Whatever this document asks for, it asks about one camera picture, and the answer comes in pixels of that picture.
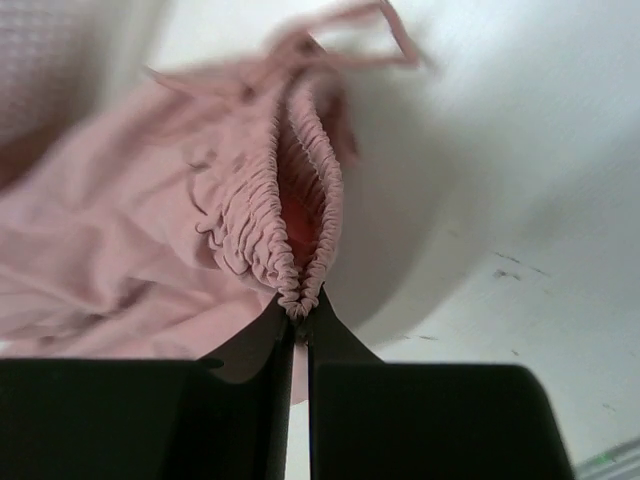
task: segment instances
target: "dark mark on surface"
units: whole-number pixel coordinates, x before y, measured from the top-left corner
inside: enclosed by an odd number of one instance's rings
[[[522,277],[520,275],[518,275],[517,273],[509,273],[509,272],[505,272],[504,270],[496,270],[495,273],[493,274],[493,278],[503,278],[503,277],[511,277],[514,278],[518,281],[522,280]]]
[[[504,254],[502,254],[500,252],[493,252],[493,254],[497,255],[500,258],[504,258],[505,260],[509,260],[510,262],[516,263],[518,265],[522,265],[523,267],[527,267],[527,268],[533,270],[534,272],[539,273],[540,275],[544,275],[545,277],[551,277],[551,275],[548,274],[547,272],[545,272],[543,270],[540,270],[539,268],[532,267],[530,265],[525,265],[524,263],[522,263],[520,260],[518,260],[515,257],[510,257],[509,255],[504,255]]]

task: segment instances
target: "white mesh object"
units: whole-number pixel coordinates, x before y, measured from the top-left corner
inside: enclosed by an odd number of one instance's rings
[[[0,0],[0,145],[65,109],[76,82],[86,0]]]

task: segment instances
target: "drawstring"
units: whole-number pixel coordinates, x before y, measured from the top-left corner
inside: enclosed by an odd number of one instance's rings
[[[350,56],[330,52],[313,39],[311,32],[321,27],[338,23],[354,23],[372,19],[382,14],[391,34],[400,49],[397,55]],[[188,78],[184,75],[165,75],[150,71],[161,85],[190,96],[216,96],[230,100],[228,108],[247,96],[256,94],[260,87],[268,84],[275,75],[289,74],[307,67],[366,68],[385,65],[418,66],[421,54],[407,34],[402,20],[387,0],[356,5],[348,9],[325,15],[316,20],[301,22],[286,32],[275,42],[270,53],[263,59],[252,62],[248,78],[223,79],[214,81],[206,78]]]

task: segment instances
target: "stain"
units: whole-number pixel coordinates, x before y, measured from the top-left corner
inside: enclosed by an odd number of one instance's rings
[[[547,272],[545,272],[544,270],[540,270],[539,268],[536,267],[532,267],[531,265],[525,265],[524,263],[522,263],[520,260],[518,260],[515,257],[511,257],[509,255],[505,255],[504,253],[500,253],[500,252],[493,252],[494,255],[500,257],[500,258],[504,258],[505,260],[509,260],[510,262],[513,262],[517,265],[522,265],[523,267],[528,268],[529,270],[533,270],[536,273],[539,273],[540,275],[544,275],[545,277],[551,277],[551,275]]]
[[[517,273],[509,273],[509,272],[505,272],[504,270],[496,270],[493,274],[493,278],[503,278],[503,277],[511,277],[514,278],[518,281],[522,280],[522,277],[520,275],[518,275]]]

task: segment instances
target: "pink cloth bag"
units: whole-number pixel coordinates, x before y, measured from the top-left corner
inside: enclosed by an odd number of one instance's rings
[[[322,49],[387,19],[398,56]],[[386,1],[287,29],[262,57],[161,75],[78,126],[0,198],[0,336],[16,356],[198,358],[278,292],[318,303],[355,159],[340,69],[418,63]]]

